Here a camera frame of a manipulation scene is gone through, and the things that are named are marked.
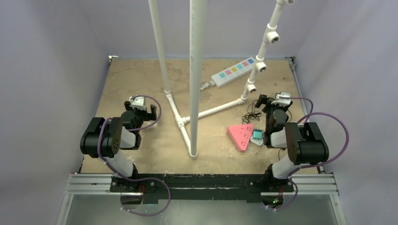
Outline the pink triangular power socket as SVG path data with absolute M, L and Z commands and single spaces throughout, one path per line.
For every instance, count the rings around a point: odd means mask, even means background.
M 230 138 L 240 152 L 246 151 L 253 130 L 253 124 L 232 125 L 227 128 Z

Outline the white PVC pipe frame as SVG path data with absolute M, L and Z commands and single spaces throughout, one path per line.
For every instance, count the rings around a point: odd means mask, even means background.
M 150 16 L 153 25 L 154 37 L 159 57 L 159 63 L 161 67 L 161 75 L 164 84 L 164 92 L 166 99 L 169 102 L 171 110 L 175 116 L 176 125 L 178 126 L 183 140 L 186 144 L 188 154 L 192 159 L 195 159 L 198 155 L 197 143 L 198 143 L 198 121 L 208 115 L 212 115 L 241 105 L 247 101 L 249 93 L 253 93 L 255 89 L 255 78 L 258 73 L 264 72 L 267 68 L 264 59 L 268 47 L 272 44 L 277 43 L 280 40 L 280 36 L 277 33 L 277 24 L 282 14 L 283 8 L 286 5 L 294 4 L 293 0 L 278 0 L 276 1 L 275 8 L 273 10 L 271 19 L 266 26 L 262 43 L 259 48 L 258 54 L 255 57 L 253 69 L 249 78 L 247 79 L 244 91 L 240 98 L 225 103 L 223 105 L 211 108 L 209 110 L 200 112 L 199 111 L 199 99 L 200 99 L 200 85 L 201 85 L 201 73 L 202 73 L 202 61 L 204 51 L 204 33 L 205 33 L 205 21 L 207 17 L 207 1 L 206 0 L 191 0 L 190 1 L 190 55 L 189 55 L 189 90 L 190 90 L 190 116 L 182 117 L 177 109 L 174 102 L 173 95 L 168 79 L 168 72 L 166 66 L 166 58 L 162 40 L 161 25 L 158 12 L 158 4 L 155 0 L 148 2 L 150 9 Z

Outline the white multicolour power strip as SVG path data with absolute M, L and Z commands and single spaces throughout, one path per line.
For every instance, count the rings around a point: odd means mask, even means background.
M 247 58 L 221 72 L 211 76 L 211 84 L 217 88 L 221 88 L 226 84 L 250 73 L 253 69 L 255 60 L 253 57 Z

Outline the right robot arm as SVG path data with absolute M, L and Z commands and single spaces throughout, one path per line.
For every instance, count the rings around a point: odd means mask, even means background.
M 264 106 L 266 115 L 264 145 L 268 148 L 286 149 L 287 155 L 268 166 L 264 176 L 257 182 L 270 191 L 288 183 L 288 177 L 302 165 L 317 165 L 329 158 L 329 148 L 314 122 L 302 125 L 290 122 L 287 111 L 292 101 L 284 96 L 275 98 L 261 94 L 256 108 Z

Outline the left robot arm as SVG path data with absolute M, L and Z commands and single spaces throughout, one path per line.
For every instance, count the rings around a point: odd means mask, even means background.
M 133 192 L 140 185 L 138 170 L 123 150 L 137 150 L 142 139 L 139 131 L 144 122 L 156 122 L 158 116 L 155 105 L 150 105 L 150 111 L 147 111 L 145 97 L 131 98 L 124 102 L 124 106 L 126 111 L 119 117 L 108 120 L 93 117 L 80 140 L 80 150 L 111 166 L 116 177 L 114 184 L 122 182 L 127 191 Z

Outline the teal white plug adapter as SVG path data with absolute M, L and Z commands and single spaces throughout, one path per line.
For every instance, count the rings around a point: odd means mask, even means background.
M 261 129 L 254 129 L 250 137 L 250 141 L 256 145 L 264 145 L 263 131 Z

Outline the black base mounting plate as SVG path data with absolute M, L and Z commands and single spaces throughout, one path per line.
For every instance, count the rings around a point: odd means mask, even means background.
M 266 196 L 292 194 L 288 180 L 267 174 L 159 174 L 139 173 L 132 181 L 111 177 L 110 192 L 138 194 L 143 204 L 159 200 L 226 200 L 261 203 Z

